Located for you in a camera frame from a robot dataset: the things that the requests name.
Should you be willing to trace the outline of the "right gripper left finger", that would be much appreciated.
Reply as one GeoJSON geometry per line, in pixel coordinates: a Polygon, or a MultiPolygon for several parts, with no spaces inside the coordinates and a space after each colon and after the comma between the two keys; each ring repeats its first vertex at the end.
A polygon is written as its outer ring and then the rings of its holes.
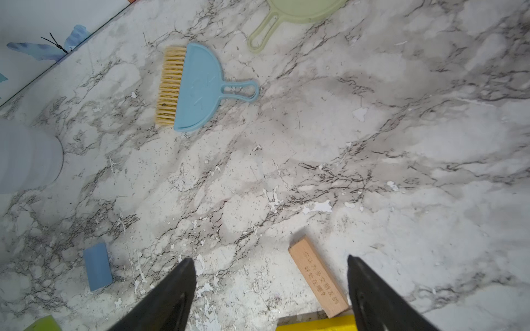
{"type": "Polygon", "coordinates": [[[193,260],[183,259],[111,330],[185,330],[196,284],[193,260]]]}

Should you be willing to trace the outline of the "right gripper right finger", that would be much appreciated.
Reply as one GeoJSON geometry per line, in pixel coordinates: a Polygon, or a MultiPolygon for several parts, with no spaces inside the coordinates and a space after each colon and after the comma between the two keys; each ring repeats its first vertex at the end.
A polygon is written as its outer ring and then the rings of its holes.
{"type": "Polygon", "coordinates": [[[361,258],[352,255],[348,257],[348,286],[358,330],[438,330],[361,258]]]}

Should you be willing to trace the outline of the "green block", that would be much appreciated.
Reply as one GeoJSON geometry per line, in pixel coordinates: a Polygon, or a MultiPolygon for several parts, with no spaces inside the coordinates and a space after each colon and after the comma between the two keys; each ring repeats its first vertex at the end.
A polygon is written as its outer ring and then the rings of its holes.
{"type": "Polygon", "coordinates": [[[24,331],[62,331],[62,329],[53,316],[48,315],[38,319],[29,325],[29,327],[27,327],[24,331]]]}

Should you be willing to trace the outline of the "blue block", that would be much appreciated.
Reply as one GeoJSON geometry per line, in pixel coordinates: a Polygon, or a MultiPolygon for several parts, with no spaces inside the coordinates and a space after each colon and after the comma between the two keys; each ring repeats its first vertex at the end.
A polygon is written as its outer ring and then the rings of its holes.
{"type": "Polygon", "coordinates": [[[113,277],[105,243],[85,249],[84,261],[91,292],[112,284],[113,277]]]}

